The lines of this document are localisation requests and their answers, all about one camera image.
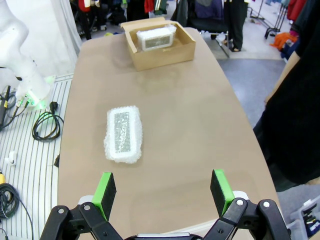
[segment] person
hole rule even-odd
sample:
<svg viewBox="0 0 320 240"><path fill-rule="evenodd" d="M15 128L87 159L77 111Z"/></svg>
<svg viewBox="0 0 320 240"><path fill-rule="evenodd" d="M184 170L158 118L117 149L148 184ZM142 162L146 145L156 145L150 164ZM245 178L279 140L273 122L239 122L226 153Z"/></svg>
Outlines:
<svg viewBox="0 0 320 240"><path fill-rule="evenodd" d="M232 40L233 52L240 52L243 44L243 28L247 17L249 0L225 0L224 22L228 27L229 39Z"/></svg>
<svg viewBox="0 0 320 240"><path fill-rule="evenodd" d="M253 131L277 192L320 177L320 1Z"/></svg>

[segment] black cable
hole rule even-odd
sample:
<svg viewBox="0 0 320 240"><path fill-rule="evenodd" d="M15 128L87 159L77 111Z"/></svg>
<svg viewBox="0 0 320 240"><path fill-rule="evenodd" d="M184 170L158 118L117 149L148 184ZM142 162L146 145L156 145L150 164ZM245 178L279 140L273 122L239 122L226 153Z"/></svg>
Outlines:
<svg viewBox="0 0 320 240"><path fill-rule="evenodd" d="M6 230L4 230L2 227L0 227L0 230L2 230L2 231L4 232L4 234L5 234L6 236L8 236Z"/></svg>
<svg viewBox="0 0 320 240"><path fill-rule="evenodd" d="M8 110L7 110L7 111L6 111L6 115L7 115L8 118L11 118L11 119L12 119L12 118L16 118L16 117L19 117L21 114L23 114L23 112L24 112L25 110L26 110L26 107L24 107L23 110L22 110L21 112L19 112L19 114L16 114L15 116L14 116L14 115L10 116L9 113L8 113Z"/></svg>
<svg viewBox="0 0 320 240"><path fill-rule="evenodd" d="M10 92L9 94L9 99L8 99L8 110L9 109L12 109L15 105L16 105L16 102L17 102L17 98L16 98L16 92L15 91L12 91Z"/></svg>
<svg viewBox="0 0 320 240"><path fill-rule="evenodd" d="M54 140L60 136L61 126L59 120L63 123L64 120L59 116L55 115L55 111L58 108L58 103L51 102L50 103L50 111L43 112L39 118L35 121L33 128L32 128L32 137L37 141L49 141ZM44 122L48 121L49 119L53 119L54 128L53 130L46 136L40 136L38 133L39 126Z"/></svg>
<svg viewBox="0 0 320 240"><path fill-rule="evenodd" d="M3 125L3 126L0 128L0 130L8 127L8 126L13 122L13 120L15 119L16 114L17 114L17 112L18 112L18 109L19 109L19 107L17 106L17 107L15 108L15 110L14 110L14 113L13 113L12 118L10 119L10 121L9 121L6 125Z"/></svg>
<svg viewBox="0 0 320 240"><path fill-rule="evenodd" d="M21 201L17 190L9 183L0 184L0 206L1 206L0 219L11 218L18 210L19 203L21 203L21 205L25 209L25 212L29 218L29 221L31 224L31 237L32 237L31 239L34 240L34 226L32 223L32 219L30 217L30 214L26 206Z"/></svg>

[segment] open cardboard box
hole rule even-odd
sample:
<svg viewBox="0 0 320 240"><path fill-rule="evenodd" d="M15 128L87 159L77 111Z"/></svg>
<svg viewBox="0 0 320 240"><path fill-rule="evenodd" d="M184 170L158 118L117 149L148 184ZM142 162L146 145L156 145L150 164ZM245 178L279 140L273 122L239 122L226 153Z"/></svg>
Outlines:
<svg viewBox="0 0 320 240"><path fill-rule="evenodd" d="M150 51L139 51L138 31L163 28L168 24L176 27L172 46ZM129 21L121 24L133 64L138 71L152 69L164 65L175 64L194 59L196 41L176 21L165 20L164 17Z"/></svg>

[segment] wooden tabletop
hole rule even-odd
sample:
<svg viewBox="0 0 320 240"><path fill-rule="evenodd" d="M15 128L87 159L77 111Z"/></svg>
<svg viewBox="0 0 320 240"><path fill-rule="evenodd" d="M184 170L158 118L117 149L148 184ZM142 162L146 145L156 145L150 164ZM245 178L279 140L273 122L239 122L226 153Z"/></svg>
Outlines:
<svg viewBox="0 0 320 240"><path fill-rule="evenodd" d="M232 87L199 33L187 31L196 40L193 61L137 72L124 34L89 40L79 54L63 126L58 204L75 207L94 194L103 172L113 172L110 222L123 238L218 218L213 169L224 169L232 189L252 202L278 202ZM142 157L135 164L107 160L107 111L133 105L142 122Z"/></svg>

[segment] clothing rack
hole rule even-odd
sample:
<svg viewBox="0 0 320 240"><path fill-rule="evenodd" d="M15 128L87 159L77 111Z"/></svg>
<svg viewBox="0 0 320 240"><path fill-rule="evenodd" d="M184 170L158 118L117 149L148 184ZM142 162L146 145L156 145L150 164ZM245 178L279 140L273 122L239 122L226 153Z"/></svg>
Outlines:
<svg viewBox="0 0 320 240"><path fill-rule="evenodd" d="M270 21L265 19L260 14L263 4L264 4L264 0L261 1L261 5L260 5L260 8L259 8L258 12L253 10L252 7L248 7L248 10L250 11L250 18L258 19L267 28L266 32L265 32L265 35L264 35L264 38L267 39L271 32L274 32L274 33L279 33L280 32L281 27L282 27L282 25L284 23L285 17L286 17L286 15L288 13L288 7L283 5L283 4L281 4L278 17L277 17L277 19L275 21L275 24L273 25Z"/></svg>

